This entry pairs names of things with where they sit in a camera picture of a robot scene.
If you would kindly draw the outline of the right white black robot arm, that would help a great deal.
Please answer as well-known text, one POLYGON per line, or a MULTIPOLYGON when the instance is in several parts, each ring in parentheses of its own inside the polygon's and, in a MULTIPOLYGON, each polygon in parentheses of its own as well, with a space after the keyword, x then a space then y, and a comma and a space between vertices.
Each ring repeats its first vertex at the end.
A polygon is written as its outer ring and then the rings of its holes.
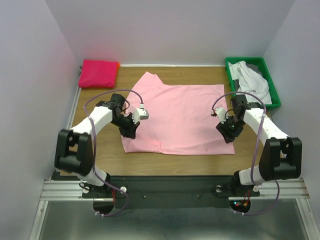
POLYGON ((230 183, 221 188, 236 197, 268 181, 297 179, 302 167, 302 141, 290 137, 273 123, 262 100, 248 102, 248 96, 249 93, 241 91, 231 98, 233 115, 224 107, 217 107, 218 100, 210 111, 211 116, 219 119, 216 129, 227 144, 234 142, 248 125, 256 133, 256 143, 263 145, 260 159, 257 160, 255 149, 251 167, 236 171, 230 183))

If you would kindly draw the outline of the light pink t shirt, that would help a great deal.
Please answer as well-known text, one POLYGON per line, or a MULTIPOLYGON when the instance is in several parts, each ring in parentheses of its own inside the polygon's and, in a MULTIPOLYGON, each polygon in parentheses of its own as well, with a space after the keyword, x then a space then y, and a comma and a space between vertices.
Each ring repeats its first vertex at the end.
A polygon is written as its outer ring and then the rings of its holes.
POLYGON ((166 85, 146 72, 132 89, 129 111, 143 102, 149 118, 140 122, 135 139, 121 139, 125 153, 235 154, 233 144, 216 129, 219 118, 211 115, 215 100, 225 93, 224 85, 166 85))

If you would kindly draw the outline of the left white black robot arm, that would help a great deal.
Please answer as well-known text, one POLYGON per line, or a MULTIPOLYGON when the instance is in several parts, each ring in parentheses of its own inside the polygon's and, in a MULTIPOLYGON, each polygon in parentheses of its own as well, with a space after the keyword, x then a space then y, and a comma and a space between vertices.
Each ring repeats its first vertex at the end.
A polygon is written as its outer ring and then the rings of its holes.
POLYGON ((113 93, 109 101, 99 101, 93 111, 78 125, 62 129, 57 136, 54 157, 55 168, 75 174, 88 192, 95 191, 100 197, 115 193, 108 173, 96 167, 97 135, 108 124, 118 127, 124 138, 135 139, 140 121, 148 119, 144 103, 133 112, 125 111, 130 103, 121 94, 113 93))

